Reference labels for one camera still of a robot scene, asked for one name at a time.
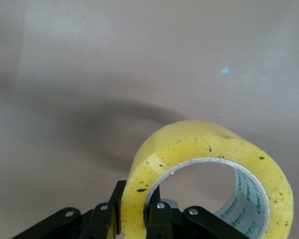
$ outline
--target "yellow tape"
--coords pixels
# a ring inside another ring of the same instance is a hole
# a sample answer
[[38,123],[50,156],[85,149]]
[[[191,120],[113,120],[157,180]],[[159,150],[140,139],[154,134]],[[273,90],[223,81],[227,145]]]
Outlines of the yellow tape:
[[265,152],[212,122],[187,120],[163,127],[139,148],[121,205],[125,239],[145,239],[144,209],[157,185],[196,162],[233,166],[233,196],[215,214],[252,239],[287,238],[293,195],[279,166]]

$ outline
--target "beige background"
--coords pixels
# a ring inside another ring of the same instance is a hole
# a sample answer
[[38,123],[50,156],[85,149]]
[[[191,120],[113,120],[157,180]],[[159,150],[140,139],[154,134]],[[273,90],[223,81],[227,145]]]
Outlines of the beige background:
[[[277,161],[299,239],[299,0],[0,0],[0,239],[108,199],[141,143],[181,119]],[[200,165],[164,186],[216,210],[233,174]]]

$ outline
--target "white inner core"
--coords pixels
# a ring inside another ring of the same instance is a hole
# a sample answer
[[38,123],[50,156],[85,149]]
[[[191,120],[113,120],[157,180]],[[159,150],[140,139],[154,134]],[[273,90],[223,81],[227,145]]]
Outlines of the white inner core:
[[226,159],[198,158],[172,168],[154,183],[148,194],[146,205],[157,186],[171,173],[185,166],[204,162],[222,163],[235,168],[234,192],[228,202],[215,215],[251,239],[262,238],[269,217],[267,194],[259,180],[250,171]]

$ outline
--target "blue speck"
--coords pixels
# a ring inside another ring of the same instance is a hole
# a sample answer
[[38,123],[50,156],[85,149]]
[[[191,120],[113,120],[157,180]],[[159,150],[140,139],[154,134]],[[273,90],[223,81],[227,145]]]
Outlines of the blue speck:
[[229,73],[229,68],[223,68],[223,69],[221,69],[221,73],[223,73],[223,74]]

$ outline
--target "roll of tape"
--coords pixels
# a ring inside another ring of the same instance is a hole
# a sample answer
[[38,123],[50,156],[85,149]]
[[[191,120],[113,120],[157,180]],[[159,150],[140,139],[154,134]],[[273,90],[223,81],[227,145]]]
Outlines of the roll of tape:
[[177,169],[200,162],[235,168],[234,192],[216,216],[251,239],[287,238],[293,195],[275,161],[220,125],[186,120],[163,127],[139,148],[122,197],[125,239],[146,238],[144,209],[155,188]]

